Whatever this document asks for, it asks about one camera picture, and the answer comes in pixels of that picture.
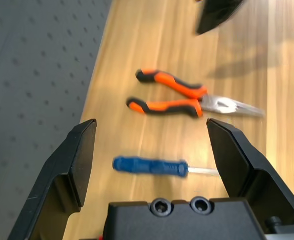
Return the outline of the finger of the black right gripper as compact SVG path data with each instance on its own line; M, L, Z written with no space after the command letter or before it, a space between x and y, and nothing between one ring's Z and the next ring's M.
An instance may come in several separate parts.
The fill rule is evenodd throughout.
M243 4L243 0L201 0L202 8L195 33L202 35L227 21Z

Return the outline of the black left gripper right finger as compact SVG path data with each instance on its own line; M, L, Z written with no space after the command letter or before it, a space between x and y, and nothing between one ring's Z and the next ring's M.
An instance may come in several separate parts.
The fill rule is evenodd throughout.
M231 198L244 198L262 231L274 240L294 240L294 194L268 161L231 124L206 122L215 164Z

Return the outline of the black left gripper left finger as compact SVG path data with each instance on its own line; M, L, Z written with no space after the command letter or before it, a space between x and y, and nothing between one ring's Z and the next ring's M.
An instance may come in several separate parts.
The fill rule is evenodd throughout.
M96 120L73 127L50 155L9 235L10 240L61 240L68 218L84 205L88 189Z

